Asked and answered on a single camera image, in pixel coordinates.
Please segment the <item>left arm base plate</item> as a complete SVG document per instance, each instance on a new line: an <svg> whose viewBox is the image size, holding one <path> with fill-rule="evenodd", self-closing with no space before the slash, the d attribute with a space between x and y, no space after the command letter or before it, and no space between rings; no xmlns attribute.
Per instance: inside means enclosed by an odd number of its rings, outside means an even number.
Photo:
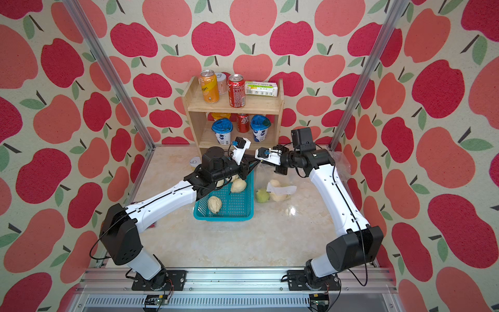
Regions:
<svg viewBox="0 0 499 312"><path fill-rule="evenodd" d="M162 269L151 280L144 279L139 273L132 278L133 291L182 291L187 279L186 270Z"/></svg>

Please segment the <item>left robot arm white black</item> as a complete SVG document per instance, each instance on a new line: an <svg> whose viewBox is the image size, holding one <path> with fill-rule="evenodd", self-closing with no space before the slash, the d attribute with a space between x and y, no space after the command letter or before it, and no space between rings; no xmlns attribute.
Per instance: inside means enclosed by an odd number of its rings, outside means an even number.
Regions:
<svg viewBox="0 0 499 312"><path fill-rule="evenodd" d="M242 179L256 168L260 160L236 148L226 155L220 147L209 148L192 173L172 188L147 200L122 207L113 205L107 212L97 239L116 265L127 265L139 277L158 290L169 281L165 266L144 249L140 234L166 215L197 202L218 190L218 182L238 175Z"/></svg>

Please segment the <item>clear zip-top bag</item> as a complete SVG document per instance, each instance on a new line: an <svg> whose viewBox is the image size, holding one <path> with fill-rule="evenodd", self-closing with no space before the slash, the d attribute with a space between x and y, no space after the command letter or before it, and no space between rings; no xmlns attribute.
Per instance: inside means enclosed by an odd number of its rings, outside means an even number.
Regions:
<svg viewBox="0 0 499 312"><path fill-rule="evenodd" d="M275 167L262 162L253 172L254 176L254 198L259 204L269 202L284 202L291 199L298 190L298 177L281 175L275 172Z"/></svg>
<svg viewBox="0 0 499 312"><path fill-rule="evenodd" d="M347 182L351 178L351 165L342 152L333 152L332 157L335 160L336 168L342 182Z"/></svg>

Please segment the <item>teal plastic basket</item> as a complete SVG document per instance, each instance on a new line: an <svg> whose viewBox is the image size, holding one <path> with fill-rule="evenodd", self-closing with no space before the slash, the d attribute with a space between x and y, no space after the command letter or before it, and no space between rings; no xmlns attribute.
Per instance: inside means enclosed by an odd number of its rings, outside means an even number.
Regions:
<svg viewBox="0 0 499 312"><path fill-rule="evenodd" d="M232 192L233 184L242 179L236 179L229 182L220 190L213 191L206 197L197 201L194 206L193 216L197 220L209 222L243 222L250 220L253 217L253 191L254 177L252 172L245 180L246 188L241 192ZM221 200L222 206L218 213L213 213L209 210L209 200L213 197Z"/></svg>

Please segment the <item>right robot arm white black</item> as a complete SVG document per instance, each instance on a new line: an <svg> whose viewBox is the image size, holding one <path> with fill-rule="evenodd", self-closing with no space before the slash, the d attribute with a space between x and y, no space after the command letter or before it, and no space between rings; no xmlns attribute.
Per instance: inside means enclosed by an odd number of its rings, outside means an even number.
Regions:
<svg viewBox="0 0 499 312"><path fill-rule="evenodd" d="M306 262L304 275L311 289L319 289L335 274L374 261L384 238L379 226L362 216L340 179L337 164L327 149L313 142L311 130L292 131L293 148L259 148L255 156L275 166L277 174L290 168L303 172L318 189L335 226L336 239L320 257Z"/></svg>

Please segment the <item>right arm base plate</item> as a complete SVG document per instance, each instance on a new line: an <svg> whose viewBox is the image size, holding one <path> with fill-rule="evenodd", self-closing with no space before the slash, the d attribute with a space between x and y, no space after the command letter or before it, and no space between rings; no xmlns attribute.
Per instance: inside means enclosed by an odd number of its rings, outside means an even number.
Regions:
<svg viewBox="0 0 499 312"><path fill-rule="evenodd" d="M289 291L328 292L339 291L341 289L340 279L336 275L318 278L308 268L288 270L281 277L281 283L286 283Z"/></svg>

